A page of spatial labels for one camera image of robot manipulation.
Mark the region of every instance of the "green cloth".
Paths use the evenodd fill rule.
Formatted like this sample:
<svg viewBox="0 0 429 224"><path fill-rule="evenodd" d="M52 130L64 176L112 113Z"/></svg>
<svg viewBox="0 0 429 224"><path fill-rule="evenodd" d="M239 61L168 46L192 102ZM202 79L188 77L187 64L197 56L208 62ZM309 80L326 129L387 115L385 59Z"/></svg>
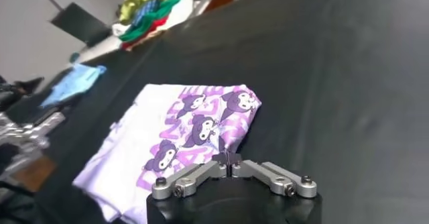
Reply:
<svg viewBox="0 0 429 224"><path fill-rule="evenodd" d="M173 9L173 6L179 3L179 1L180 0L162 1L157 11L147 13L132 31L125 32L125 34L119 36L119 39L121 39L121 41L123 42L132 42L138 39L141 35L146 33L146 31L150 28L150 26L155 20L161 19L170 14Z"/></svg>

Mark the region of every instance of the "folded t-shirt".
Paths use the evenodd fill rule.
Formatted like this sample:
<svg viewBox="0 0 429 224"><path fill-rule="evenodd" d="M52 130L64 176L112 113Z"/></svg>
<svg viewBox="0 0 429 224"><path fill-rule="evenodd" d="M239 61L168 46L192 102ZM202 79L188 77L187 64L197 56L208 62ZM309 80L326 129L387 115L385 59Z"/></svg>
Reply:
<svg viewBox="0 0 429 224"><path fill-rule="evenodd" d="M156 178L235 152L260 105L245 85L147 85L73 185L98 202L107 221L147 223Z"/></svg>

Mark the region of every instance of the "purple cartoon print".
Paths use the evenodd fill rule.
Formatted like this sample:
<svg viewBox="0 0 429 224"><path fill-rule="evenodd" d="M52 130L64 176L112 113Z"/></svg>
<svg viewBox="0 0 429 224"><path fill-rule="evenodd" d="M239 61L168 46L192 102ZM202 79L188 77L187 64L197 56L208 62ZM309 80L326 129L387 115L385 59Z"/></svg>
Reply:
<svg viewBox="0 0 429 224"><path fill-rule="evenodd" d="M188 112L192 112L193 110L197 109L204 103L205 99L206 95L188 95L187 97L183 98L183 109L179 111L176 118L178 119L181 116L187 114Z"/></svg>
<svg viewBox="0 0 429 224"><path fill-rule="evenodd" d="M211 117L205 117L204 115L195 115L192 119L192 131L186 143L183 145L184 148L191 148L195 145L202 145L206 142L210 142L212 135L216 135L213 131L217 125L216 121ZM219 150L225 149L225 141L219 136Z"/></svg>
<svg viewBox="0 0 429 224"><path fill-rule="evenodd" d="M177 151L176 146L170 140L163 140L154 158L146 162L145 169L154 172L164 171L168 166L171 166Z"/></svg>
<svg viewBox="0 0 429 224"><path fill-rule="evenodd" d="M233 113L246 113L251 110L251 115L254 115L256 108L256 100L252 94L246 91L230 92L222 96L222 100L227 102L227 108L223 111L221 121Z"/></svg>

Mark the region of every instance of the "red cloth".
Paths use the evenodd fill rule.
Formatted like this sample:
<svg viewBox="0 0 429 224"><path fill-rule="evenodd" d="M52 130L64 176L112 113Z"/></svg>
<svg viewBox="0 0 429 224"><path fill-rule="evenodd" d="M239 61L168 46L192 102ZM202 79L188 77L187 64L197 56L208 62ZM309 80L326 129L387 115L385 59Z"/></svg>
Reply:
<svg viewBox="0 0 429 224"><path fill-rule="evenodd" d="M168 20L168 16L155 20L150 26L150 28L146 31L146 33L144 33L143 35L141 35L140 37L138 37L132 42L123 42L121 45L121 48L127 49L132 47L134 44L138 43L141 39L145 38L149 33L154 32L157 27L160 27L161 25L166 24L167 20Z"/></svg>

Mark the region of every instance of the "table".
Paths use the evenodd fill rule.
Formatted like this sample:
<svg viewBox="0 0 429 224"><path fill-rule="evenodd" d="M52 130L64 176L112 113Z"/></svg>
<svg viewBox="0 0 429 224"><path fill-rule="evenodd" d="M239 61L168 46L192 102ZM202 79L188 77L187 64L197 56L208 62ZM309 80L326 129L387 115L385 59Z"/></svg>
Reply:
<svg viewBox="0 0 429 224"><path fill-rule="evenodd" d="M96 117L76 114L92 125L57 137L79 145L38 193L40 213L103 223L71 182L145 84L245 83L263 105L239 151L311 175L323 223L426 223L426 1L240 0L173 27L121 56L139 63Z"/></svg>

